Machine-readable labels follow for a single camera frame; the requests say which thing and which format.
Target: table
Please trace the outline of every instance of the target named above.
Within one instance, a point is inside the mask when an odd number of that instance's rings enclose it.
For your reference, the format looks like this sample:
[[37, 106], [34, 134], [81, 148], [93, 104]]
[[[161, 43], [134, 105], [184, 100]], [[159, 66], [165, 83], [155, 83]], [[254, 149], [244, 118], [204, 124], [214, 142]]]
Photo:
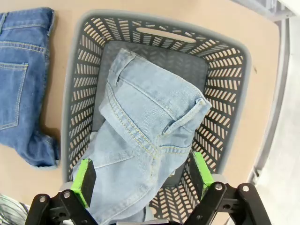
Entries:
[[[51, 7], [56, 12], [41, 123], [47, 134], [57, 138], [60, 138], [62, 96], [73, 32], [85, 12], [107, 8], [161, 15], [217, 31], [245, 44], [253, 64], [245, 106], [224, 176], [232, 186], [247, 181], [263, 140], [275, 88], [277, 25], [229, 0], [9, 0], [1, 5], [1, 11], [40, 6]], [[54, 196], [57, 193], [62, 182], [61, 167], [52, 171], [37, 170], [26, 164], [13, 149], [2, 145], [0, 156], [0, 193], [27, 204], [36, 194]]]

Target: white floor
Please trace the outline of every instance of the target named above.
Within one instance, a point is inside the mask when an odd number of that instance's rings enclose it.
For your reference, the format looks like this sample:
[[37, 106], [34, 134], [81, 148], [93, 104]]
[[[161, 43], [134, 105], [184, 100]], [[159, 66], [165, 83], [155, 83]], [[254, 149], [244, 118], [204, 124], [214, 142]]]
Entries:
[[300, 17], [290, 19], [290, 58], [275, 136], [257, 189], [273, 225], [300, 221]]

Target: folded denim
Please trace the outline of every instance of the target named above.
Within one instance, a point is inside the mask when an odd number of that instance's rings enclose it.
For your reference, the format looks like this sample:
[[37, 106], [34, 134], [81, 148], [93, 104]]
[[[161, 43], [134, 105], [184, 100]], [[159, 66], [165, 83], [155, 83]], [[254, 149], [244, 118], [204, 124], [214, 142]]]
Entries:
[[50, 8], [0, 13], [0, 143], [36, 167], [59, 159], [58, 143], [39, 127], [53, 20]]
[[186, 160], [210, 107], [191, 83], [120, 50], [99, 107], [106, 121], [83, 156], [96, 169], [88, 210], [99, 224], [130, 217], [151, 201]]

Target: laundry basket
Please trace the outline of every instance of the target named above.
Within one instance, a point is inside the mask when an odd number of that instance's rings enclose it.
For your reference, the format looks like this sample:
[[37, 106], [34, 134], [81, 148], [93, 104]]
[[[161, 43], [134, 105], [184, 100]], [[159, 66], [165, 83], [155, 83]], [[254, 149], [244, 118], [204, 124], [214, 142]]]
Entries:
[[[67, 67], [61, 132], [63, 181], [72, 180], [72, 170], [89, 145], [94, 113], [98, 111], [97, 86], [100, 66], [110, 57], [105, 46], [112, 41], [148, 45], [157, 64], [204, 74], [203, 94], [212, 108], [195, 131], [192, 151], [201, 152], [212, 173], [222, 173], [234, 140], [248, 85], [251, 59], [241, 43], [216, 32], [158, 16], [115, 10], [91, 11], [79, 21]], [[167, 53], [180, 54], [173, 60]], [[190, 158], [178, 184], [163, 187], [150, 203], [156, 218], [183, 223], [199, 203], [190, 172]]]

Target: jeans back pocket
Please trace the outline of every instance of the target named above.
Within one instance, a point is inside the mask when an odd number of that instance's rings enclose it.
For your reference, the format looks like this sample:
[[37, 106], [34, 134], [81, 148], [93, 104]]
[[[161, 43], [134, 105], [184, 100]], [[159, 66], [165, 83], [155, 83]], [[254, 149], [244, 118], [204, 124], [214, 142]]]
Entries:
[[28, 64], [0, 62], [0, 130], [18, 125], [19, 107]]

